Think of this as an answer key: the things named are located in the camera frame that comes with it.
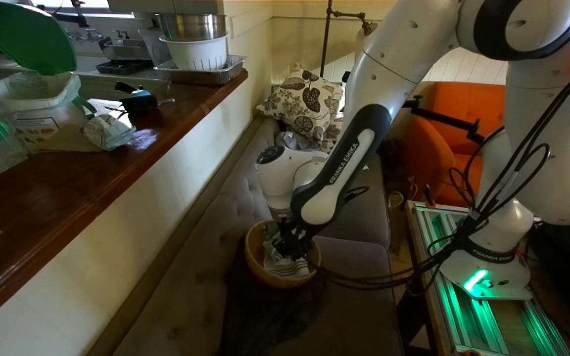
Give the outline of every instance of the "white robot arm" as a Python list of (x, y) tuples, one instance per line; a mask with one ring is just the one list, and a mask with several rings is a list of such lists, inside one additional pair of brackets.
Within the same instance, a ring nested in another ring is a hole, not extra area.
[[(570, 82), (570, 0), (399, 0), (353, 67), (346, 86), (346, 130), (330, 156), (322, 161), (310, 153), (271, 149), (271, 155), (262, 154), (269, 164), (257, 162), (263, 189), (281, 194), (268, 199), (271, 207), (281, 213), (289, 208), (291, 223), (285, 230), (291, 232), (291, 241), (278, 246), (281, 253), (304, 254), (296, 242), (337, 217), (351, 182), (409, 94), (441, 56), (458, 46), (509, 61), (505, 130), (484, 148), (477, 201), (502, 201), (521, 186), (542, 160), (541, 150), (526, 164), (516, 165), (519, 172), (507, 174), (505, 185), (487, 191), (543, 111)], [(524, 289), (528, 281), (526, 266), (510, 257), (533, 214), (550, 223), (570, 224), (570, 97), (535, 141), (550, 147), (548, 161), (518, 192), (518, 201), (504, 201), (487, 227), (470, 236), (476, 248), (451, 253), (441, 271), (453, 282), (461, 285), (477, 267), (504, 270), (495, 272), (495, 278), (513, 273), (520, 275), (519, 281), (495, 288), (491, 295), (529, 297), (528, 292), (510, 293), (521, 284)], [(508, 262), (498, 260), (505, 255)], [(489, 297), (484, 291), (473, 296)]]

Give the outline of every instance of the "striped towel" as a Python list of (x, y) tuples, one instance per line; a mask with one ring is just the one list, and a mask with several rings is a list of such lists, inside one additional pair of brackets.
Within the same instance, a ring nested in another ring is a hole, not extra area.
[(263, 268), (278, 277), (300, 278), (309, 274), (309, 266), (305, 259), (292, 261), (289, 257), (286, 259), (274, 248), (273, 241), (281, 238), (281, 233), (273, 228), (265, 230), (263, 239), (263, 251), (265, 259), (263, 260)]

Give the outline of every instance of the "wooden countertop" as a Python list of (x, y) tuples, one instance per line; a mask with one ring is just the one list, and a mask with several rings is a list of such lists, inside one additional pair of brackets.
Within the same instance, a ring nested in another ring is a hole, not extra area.
[(31, 156), (0, 174), (0, 306), (247, 79), (223, 86), (168, 84), (176, 102), (143, 117), (127, 146), (111, 152)]

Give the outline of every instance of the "stainless steel bowl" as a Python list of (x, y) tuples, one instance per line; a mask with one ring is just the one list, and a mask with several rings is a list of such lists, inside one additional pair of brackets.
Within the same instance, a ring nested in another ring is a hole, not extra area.
[(226, 35), (226, 16), (216, 14), (157, 14), (164, 37), (170, 41), (203, 41)]

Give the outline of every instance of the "baking pan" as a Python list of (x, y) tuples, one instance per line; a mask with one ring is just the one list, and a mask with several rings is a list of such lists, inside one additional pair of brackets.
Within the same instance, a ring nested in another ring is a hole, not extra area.
[(173, 61), (165, 61), (154, 70), (162, 74), (172, 83), (199, 84), (205, 86), (218, 86), (228, 83), (243, 70), (243, 63), (246, 56), (235, 56), (228, 54), (226, 66), (219, 70), (196, 72), (191, 70), (179, 70)]

